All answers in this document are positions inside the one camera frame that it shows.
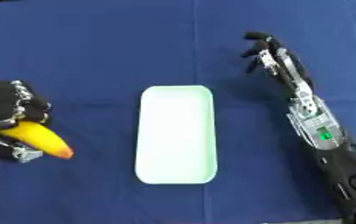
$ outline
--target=green led light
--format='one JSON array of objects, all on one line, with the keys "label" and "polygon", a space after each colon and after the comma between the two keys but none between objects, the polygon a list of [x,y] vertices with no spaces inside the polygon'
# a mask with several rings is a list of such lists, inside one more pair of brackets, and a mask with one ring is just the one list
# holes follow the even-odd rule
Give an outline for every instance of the green led light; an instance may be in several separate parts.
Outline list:
[{"label": "green led light", "polygon": [[322,140],[332,139],[332,134],[325,127],[317,129],[317,132],[319,134],[319,138],[322,139]]}]

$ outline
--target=blue tablecloth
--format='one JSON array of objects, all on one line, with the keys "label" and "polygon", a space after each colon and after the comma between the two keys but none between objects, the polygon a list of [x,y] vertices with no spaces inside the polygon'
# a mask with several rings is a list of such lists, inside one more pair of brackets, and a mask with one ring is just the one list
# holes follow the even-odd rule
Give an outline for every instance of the blue tablecloth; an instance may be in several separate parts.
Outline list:
[{"label": "blue tablecloth", "polygon": [[[0,80],[55,109],[69,161],[0,161],[0,224],[257,224],[337,216],[284,116],[277,83],[245,75],[256,30],[296,52],[356,139],[356,0],[21,0],[0,3]],[[142,91],[205,85],[219,172],[206,185],[134,173]]]}]

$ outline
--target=black forearm casing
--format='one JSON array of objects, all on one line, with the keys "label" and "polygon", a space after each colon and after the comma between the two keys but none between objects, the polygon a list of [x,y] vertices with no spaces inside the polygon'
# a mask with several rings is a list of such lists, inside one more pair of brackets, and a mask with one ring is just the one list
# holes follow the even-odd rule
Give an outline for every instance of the black forearm casing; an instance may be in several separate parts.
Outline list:
[{"label": "black forearm casing", "polygon": [[345,224],[356,224],[356,143],[348,137],[332,150],[311,149]]}]

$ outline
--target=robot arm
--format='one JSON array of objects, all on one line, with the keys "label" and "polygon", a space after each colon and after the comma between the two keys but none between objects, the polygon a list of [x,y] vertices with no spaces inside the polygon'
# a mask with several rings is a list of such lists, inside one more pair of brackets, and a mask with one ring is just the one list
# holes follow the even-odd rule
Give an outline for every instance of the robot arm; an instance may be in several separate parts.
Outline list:
[{"label": "robot arm", "polygon": [[285,88],[289,113],[296,133],[311,148],[310,154],[330,188],[345,224],[356,224],[356,143],[347,135],[325,102],[313,93],[313,85],[297,57],[273,36],[248,32],[255,40],[243,58],[255,56],[252,72],[263,65]]}]

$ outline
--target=rectangular tray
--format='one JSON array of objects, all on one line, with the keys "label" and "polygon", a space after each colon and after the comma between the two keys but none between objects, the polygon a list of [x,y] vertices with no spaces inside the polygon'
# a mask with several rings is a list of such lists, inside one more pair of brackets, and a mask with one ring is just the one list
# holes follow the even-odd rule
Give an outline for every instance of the rectangular tray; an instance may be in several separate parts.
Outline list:
[{"label": "rectangular tray", "polygon": [[143,92],[136,175],[147,184],[204,184],[217,172],[213,95],[203,86]]}]

